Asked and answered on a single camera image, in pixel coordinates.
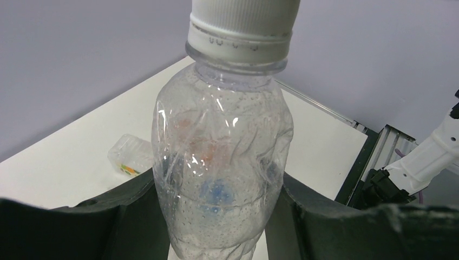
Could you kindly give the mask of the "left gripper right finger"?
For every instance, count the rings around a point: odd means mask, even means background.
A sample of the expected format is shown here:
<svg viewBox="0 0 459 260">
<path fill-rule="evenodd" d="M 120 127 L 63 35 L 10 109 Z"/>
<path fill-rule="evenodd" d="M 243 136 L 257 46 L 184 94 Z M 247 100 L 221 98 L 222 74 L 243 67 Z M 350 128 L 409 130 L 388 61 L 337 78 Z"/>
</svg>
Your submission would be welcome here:
<svg viewBox="0 0 459 260">
<path fill-rule="evenodd" d="M 458 208 L 357 210 L 288 174 L 265 236 L 269 259 L 458 259 Z"/>
</svg>

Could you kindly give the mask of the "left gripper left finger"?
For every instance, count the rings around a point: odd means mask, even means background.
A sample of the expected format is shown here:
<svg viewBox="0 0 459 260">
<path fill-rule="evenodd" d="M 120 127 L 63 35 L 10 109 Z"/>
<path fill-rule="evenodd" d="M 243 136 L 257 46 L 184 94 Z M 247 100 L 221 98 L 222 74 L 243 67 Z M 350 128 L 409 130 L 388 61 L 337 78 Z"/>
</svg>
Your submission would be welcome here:
<svg viewBox="0 0 459 260">
<path fill-rule="evenodd" d="M 1 199 L 1 259 L 167 259 L 153 171 L 74 207 Z"/>
</svg>

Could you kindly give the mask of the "clear bottle blue-white cap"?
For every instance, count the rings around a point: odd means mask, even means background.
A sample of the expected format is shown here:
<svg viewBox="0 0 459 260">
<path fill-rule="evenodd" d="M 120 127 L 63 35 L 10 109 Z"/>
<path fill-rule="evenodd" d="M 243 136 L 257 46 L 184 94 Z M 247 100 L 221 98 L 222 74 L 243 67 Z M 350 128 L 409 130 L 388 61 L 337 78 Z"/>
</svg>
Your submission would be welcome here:
<svg viewBox="0 0 459 260">
<path fill-rule="evenodd" d="M 273 212 L 294 124 L 283 71 L 299 1 L 193 1 L 193 63 L 160 90 L 153 174 L 178 259 L 251 259 Z"/>
</svg>

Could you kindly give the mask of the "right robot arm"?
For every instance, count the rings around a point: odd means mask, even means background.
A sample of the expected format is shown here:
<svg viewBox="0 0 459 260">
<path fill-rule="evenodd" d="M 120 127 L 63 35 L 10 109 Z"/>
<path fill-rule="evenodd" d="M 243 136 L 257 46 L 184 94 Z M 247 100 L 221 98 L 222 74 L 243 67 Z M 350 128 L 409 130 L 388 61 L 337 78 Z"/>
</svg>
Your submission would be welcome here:
<svg viewBox="0 0 459 260">
<path fill-rule="evenodd" d="M 419 198 L 442 170 L 458 161 L 458 105 L 419 145 L 399 130 L 385 126 L 355 192 L 354 208 L 382 203 L 407 204 Z"/>
</svg>

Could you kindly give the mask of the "large clear empty bottle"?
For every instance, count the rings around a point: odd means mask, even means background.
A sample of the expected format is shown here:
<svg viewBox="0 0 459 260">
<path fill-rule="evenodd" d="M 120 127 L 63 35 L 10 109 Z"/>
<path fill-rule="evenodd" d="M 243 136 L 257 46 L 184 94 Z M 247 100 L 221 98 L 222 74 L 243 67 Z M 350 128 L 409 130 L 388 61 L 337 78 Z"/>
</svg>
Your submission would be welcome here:
<svg viewBox="0 0 459 260">
<path fill-rule="evenodd" d="M 130 134 L 120 137 L 107 157 L 116 171 L 131 177 L 146 172 L 153 165 L 151 143 Z"/>
</svg>

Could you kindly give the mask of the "aluminium frame rail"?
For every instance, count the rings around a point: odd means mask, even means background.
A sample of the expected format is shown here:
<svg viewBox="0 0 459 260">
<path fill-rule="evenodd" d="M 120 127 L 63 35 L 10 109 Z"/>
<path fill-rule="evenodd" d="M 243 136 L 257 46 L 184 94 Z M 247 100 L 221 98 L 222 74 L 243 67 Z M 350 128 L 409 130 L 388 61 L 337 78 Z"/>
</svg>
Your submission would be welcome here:
<svg viewBox="0 0 459 260">
<path fill-rule="evenodd" d="M 293 87 L 279 80 L 277 82 L 283 90 L 289 92 L 291 95 L 366 135 L 365 142 L 362 144 L 358 155 L 356 155 L 346 178 L 339 184 L 339 190 L 333 196 L 333 199 L 338 203 L 356 207 L 363 190 L 370 185 L 370 179 L 375 175 L 373 171 L 398 160 L 402 154 L 412 151 L 417 145 L 413 137 L 390 125 L 386 125 L 382 130 L 376 132 L 360 122 L 345 117 L 335 110 L 300 93 Z"/>
</svg>

